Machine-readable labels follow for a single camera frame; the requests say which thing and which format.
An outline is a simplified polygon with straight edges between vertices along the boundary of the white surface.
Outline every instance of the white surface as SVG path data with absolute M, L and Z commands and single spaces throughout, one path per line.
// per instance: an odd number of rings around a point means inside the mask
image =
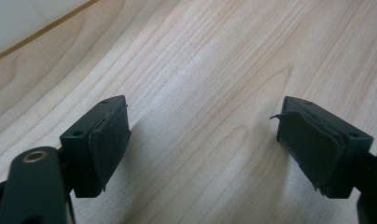
M 89 0 L 0 0 L 0 53 Z

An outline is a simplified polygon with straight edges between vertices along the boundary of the wooden surface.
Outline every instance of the wooden surface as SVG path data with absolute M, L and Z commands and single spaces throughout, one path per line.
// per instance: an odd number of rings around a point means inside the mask
M 269 117 L 304 98 L 377 153 L 377 0 L 100 0 L 0 59 L 0 181 L 120 94 L 132 139 L 78 223 L 357 223 L 357 191 L 314 191 Z

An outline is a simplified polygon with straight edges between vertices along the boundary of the black mechanical part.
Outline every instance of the black mechanical part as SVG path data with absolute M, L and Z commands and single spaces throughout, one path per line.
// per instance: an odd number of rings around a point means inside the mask
M 92 198 L 105 190 L 130 137 L 125 97 L 116 96 L 63 133 L 59 150 L 20 154 L 0 183 L 0 223 L 75 223 L 69 192 Z
M 322 107 L 285 97 L 277 140 L 296 160 L 316 189 L 328 198 L 348 198 L 361 191 L 360 223 L 377 223 L 377 157 L 373 138 Z

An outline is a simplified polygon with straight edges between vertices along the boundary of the wood grain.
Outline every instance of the wood grain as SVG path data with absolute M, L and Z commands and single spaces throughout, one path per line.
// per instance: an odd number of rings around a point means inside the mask
M 377 0 L 100 0 L 0 59 L 0 181 L 124 94 L 133 136 L 78 223 L 357 223 L 275 140 L 285 95 L 374 136 Z

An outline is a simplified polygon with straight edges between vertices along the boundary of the brown edge trim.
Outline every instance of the brown edge trim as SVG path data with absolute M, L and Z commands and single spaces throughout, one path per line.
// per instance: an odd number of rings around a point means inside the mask
M 42 28 L 41 30 L 37 31 L 36 33 L 34 33 L 34 34 L 26 37 L 20 43 L 18 43 L 16 45 L 14 45 L 13 47 L 11 47 L 9 49 L 6 49 L 5 51 L 1 52 L 0 53 L 0 59 L 3 58 L 3 57 L 5 57 L 5 56 L 7 56 L 12 51 L 14 51 L 16 49 L 19 49 L 22 46 L 28 44 L 29 42 L 35 40 L 36 38 L 38 38 L 42 34 L 46 33 L 47 31 L 51 30 L 52 28 L 56 27 L 57 25 L 63 23 L 64 21 L 67 21 L 68 19 L 72 18 L 77 13 L 79 13 L 80 11 L 86 9 L 87 7 L 91 6 L 93 3 L 97 2 L 97 1 L 99 1 L 99 0 L 90 0 L 90 1 L 86 2 L 85 4 L 81 5 L 80 7 L 74 9 L 73 11 L 71 11 L 68 14 L 62 16 L 58 20 L 52 22 L 51 24 L 49 24 L 46 27 Z

